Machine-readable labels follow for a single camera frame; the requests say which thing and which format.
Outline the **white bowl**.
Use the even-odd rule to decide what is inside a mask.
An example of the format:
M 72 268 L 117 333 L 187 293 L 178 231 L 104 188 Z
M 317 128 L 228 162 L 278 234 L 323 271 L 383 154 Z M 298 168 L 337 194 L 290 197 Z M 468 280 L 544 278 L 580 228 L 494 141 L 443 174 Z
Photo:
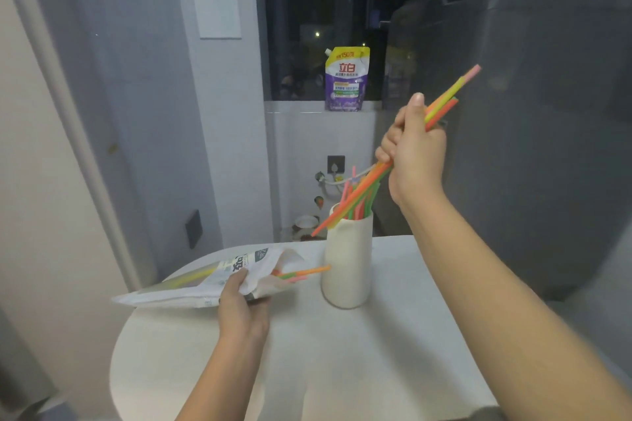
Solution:
M 320 219 L 317 216 L 302 215 L 296 218 L 292 225 L 292 241 L 310 241 L 313 240 L 312 232 L 320 225 Z

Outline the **grey wall switch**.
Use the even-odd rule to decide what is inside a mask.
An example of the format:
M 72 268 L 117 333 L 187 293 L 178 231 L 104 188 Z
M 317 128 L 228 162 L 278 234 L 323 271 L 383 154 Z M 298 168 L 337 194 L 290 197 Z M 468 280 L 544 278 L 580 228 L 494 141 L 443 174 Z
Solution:
M 188 241 L 188 247 L 193 250 L 197 246 L 203 234 L 203 226 L 201 224 L 200 211 L 195 210 L 185 223 L 185 232 Z

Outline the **white ceramic vase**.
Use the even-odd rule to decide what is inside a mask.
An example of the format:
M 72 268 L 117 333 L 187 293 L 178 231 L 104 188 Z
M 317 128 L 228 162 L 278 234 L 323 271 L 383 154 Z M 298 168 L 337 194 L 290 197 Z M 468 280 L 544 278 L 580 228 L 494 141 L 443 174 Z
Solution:
M 364 304 L 372 288 L 374 216 L 342 219 L 328 230 L 324 262 L 330 269 L 320 279 L 326 301 L 351 310 Z

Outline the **bunch of colourful straws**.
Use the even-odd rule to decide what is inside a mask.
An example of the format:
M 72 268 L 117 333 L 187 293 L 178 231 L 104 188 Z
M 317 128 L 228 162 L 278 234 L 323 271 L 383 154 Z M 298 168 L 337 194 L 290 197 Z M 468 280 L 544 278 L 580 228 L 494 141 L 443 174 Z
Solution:
M 358 183 L 353 189 L 348 189 L 345 198 L 339 207 L 345 208 L 340 211 L 336 220 L 348 219 L 359 221 L 370 215 L 375 194 L 380 186 L 381 180 L 391 170 L 391 163 L 378 162 L 373 169 L 358 179 Z

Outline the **large grey appliance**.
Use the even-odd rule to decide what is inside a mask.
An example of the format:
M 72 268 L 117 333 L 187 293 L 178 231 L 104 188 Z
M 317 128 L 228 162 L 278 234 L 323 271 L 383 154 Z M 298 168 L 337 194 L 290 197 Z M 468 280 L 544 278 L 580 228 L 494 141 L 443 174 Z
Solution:
M 388 30 L 382 102 L 446 115 L 444 190 L 546 300 L 586 284 L 632 218 L 632 0 L 411 0 Z

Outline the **person's right forearm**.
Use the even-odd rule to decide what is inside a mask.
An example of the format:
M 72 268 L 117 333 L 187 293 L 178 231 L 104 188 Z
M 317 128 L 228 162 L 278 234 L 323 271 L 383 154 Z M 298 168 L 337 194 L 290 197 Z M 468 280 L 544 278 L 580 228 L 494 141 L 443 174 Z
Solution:
M 423 260 L 507 421 L 632 421 L 595 349 L 478 236 L 441 191 L 398 189 Z

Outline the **person's left hand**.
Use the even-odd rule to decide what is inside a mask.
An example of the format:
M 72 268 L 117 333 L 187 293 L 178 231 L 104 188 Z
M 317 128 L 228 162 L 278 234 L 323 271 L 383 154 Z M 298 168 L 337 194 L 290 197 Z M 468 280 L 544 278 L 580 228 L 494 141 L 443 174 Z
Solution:
M 220 338 L 231 341 L 256 339 L 265 342 L 269 333 L 269 299 L 261 298 L 242 304 L 220 304 L 218 320 Z

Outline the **white wall plate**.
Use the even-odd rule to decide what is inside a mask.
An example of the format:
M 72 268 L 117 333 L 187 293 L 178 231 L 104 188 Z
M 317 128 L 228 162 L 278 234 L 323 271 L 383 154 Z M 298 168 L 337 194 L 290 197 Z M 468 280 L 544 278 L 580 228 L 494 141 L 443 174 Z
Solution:
M 194 0 L 200 39 L 241 39 L 238 0 Z

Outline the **person's left forearm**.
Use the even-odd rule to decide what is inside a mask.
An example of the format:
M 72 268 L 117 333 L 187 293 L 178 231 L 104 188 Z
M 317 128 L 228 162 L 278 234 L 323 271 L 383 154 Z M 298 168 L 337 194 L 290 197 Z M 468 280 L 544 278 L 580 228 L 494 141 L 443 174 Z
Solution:
M 253 328 L 220 334 L 175 421 L 245 421 L 267 334 Z

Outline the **purple detergent refill pouch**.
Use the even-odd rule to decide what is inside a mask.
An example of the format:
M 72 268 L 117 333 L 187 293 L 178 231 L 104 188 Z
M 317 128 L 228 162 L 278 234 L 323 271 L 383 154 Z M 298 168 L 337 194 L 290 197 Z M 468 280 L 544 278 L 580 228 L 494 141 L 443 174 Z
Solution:
M 325 104 L 332 112 L 360 112 L 365 100 L 370 48 L 342 46 L 326 49 Z

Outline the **person's right hand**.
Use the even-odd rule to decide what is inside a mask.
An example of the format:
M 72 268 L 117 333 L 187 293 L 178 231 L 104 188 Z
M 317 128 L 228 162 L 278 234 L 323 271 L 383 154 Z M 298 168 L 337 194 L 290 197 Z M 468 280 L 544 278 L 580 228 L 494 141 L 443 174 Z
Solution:
M 392 163 L 389 191 L 405 216 L 445 197 L 442 175 L 447 146 L 442 129 L 427 131 L 433 132 L 433 142 L 406 141 L 406 106 L 399 110 L 375 151 L 377 161 Z

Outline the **white plastic straw packet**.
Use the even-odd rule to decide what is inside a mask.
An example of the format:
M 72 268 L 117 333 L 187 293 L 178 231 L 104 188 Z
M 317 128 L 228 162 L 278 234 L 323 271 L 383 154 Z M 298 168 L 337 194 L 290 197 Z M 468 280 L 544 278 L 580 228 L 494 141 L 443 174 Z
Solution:
M 245 269 L 248 274 L 239 292 L 251 302 L 289 289 L 289 280 L 280 276 L 285 269 L 293 265 L 302 266 L 304 262 L 304 257 L 294 249 L 266 247 L 202 265 L 156 285 L 114 297 L 112 301 L 135 308 L 216 307 L 231 275 Z

